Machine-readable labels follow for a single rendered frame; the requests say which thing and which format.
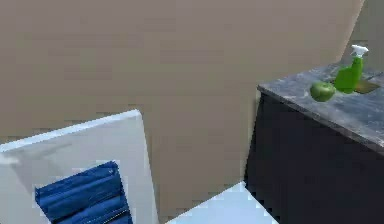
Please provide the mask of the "blue folded cloth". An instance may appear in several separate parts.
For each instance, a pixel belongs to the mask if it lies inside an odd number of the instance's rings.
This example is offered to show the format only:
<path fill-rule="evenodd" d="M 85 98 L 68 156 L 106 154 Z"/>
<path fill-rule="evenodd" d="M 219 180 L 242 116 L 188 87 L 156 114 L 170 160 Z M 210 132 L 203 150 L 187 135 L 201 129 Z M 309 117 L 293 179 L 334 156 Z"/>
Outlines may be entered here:
<path fill-rule="evenodd" d="M 51 224 L 133 224 L 114 161 L 35 188 L 35 201 Z"/>

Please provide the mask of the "dark cabinet with marble worktop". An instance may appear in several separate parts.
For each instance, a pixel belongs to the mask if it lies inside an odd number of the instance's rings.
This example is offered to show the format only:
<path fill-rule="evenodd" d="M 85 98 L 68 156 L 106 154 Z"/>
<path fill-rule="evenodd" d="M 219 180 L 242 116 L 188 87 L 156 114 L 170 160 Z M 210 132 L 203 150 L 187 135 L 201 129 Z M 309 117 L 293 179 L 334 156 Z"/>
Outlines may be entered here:
<path fill-rule="evenodd" d="M 259 85 L 245 183 L 278 224 L 384 224 L 384 72 L 375 90 L 317 102 L 330 64 Z"/>

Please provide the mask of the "green spray bottle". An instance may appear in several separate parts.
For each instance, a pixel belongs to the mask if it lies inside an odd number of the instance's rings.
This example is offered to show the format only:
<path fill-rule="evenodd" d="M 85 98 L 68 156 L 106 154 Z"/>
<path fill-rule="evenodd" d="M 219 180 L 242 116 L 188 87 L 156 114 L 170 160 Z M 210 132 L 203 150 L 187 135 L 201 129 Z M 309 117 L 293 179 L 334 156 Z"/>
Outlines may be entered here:
<path fill-rule="evenodd" d="M 352 93 L 362 76 L 363 56 L 369 49 L 365 46 L 352 45 L 352 54 L 354 55 L 350 66 L 341 68 L 334 80 L 334 87 L 343 93 Z"/>

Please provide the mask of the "white chest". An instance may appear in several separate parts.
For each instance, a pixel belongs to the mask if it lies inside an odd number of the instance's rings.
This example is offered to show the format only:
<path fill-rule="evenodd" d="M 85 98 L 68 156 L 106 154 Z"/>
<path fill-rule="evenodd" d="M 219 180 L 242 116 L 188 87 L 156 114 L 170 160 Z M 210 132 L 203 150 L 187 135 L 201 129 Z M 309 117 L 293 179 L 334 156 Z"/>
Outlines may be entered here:
<path fill-rule="evenodd" d="M 51 224 L 44 187 L 114 161 L 133 224 L 159 224 L 142 115 L 132 110 L 0 145 L 0 224 Z"/>

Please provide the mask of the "green apple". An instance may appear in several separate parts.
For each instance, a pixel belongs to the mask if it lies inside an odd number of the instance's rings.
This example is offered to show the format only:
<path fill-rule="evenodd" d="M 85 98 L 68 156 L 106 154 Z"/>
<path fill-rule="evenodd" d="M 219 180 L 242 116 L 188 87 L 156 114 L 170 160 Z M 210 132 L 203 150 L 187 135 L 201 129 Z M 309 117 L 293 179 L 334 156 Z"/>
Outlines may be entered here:
<path fill-rule="evenodd" d="M 310 88 L 311 97 L 317 102 L 326 102 L 335 94 L 335 87 L 328 82 L 315 82 Z"/>

